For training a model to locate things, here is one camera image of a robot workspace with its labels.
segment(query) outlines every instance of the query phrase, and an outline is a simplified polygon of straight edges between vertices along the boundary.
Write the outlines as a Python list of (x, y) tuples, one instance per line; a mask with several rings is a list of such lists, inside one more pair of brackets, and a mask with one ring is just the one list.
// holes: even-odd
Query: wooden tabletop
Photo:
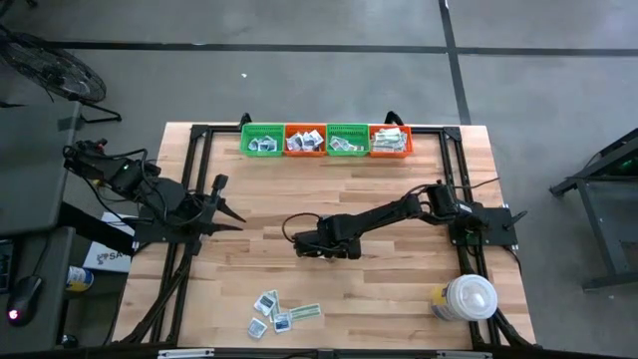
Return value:
[[(192, 123), (166, 125), (158, 165), (180, 181)], [(471, 183), (496, 177), (487, 130), (461, 127)], [(313, 211), (358, 213), (395, 200), (411, 187), (443, 178), (439, 142), (414, 135), (414, 154), (404, 160), (363, 158), (248, 158), (239, 134), (212, 142), (206, 188), (217, 174), (229, 176), (223, 196), (246, 224), (217, 214), (215, 221), (243, 226), (203, 240), (188, 282), (179, 346), (470, 349), (464, 322), (444, 322), (430, 310), (432, 288), (460, 275), (445, 226), (405, 220), (363, 235), (359, 260), (298, 258), (281, 233), (287, 216)], [(201, 147), (195, 156), (194, 187)], [(473, 190), (485, 206), (502, 205), (498, 182)], [(287, 231), (312, 229), (314, 218), (292, 220)], [(166, 245), (152, 244), (135, 256), (114, 340), (133, 330), (158, 295)], [(498, 305), (527, 340), (534, 336), (516, 262), (499, 247), (486, 247)], [(282, 310), (319, 303), (322, 316), (295, 322), (275, 334), (252, 305), (278, 290)], [(164, 319), (169, 328), (172, 303)], [(260, 341), (247, 335), (252, 317), (269, 329)], [(487, 339), (484, 325), (483, 337)]]

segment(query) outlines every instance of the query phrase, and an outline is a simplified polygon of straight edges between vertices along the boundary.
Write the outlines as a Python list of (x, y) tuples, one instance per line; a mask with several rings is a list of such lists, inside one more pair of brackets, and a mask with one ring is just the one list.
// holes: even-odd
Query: concrete floor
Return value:
[[(449, 0), (449, 6), (459, 46), (638, 46), (632, 0)], [(31, 11), (19, 2), (5, 25), (51, 40), (446, 44), (436, 0), (41, 0)], [(107, 83), (102, 105), (125, 118), (80, 134), (109, 139), (111, 152), (156, 153), (167, 121), (237, 121), (244, 112), (266, 122), (374, 123), (395, 110), (412, 124), (459, 123), (447, 55), (74, 53)], [(638, 356), (638, 287), (582, 292), (581, 282), (604, 272), (600, 254), (577, 195), (558, 200), (547, 191), (636, 127), (638, 58), (460, 56), (460, 63), (472, 123), (488, 127), (503, 195), (514, 210), (529, 210), (516, 230), (538, 343)], [(0, 68), (0, 100), (37, 104), (48, 97)], [(66, 197), (102, 212), (76, 179)], [(78, 306), (70, 325), (84, 345), (102, 343), (116, 297)]]

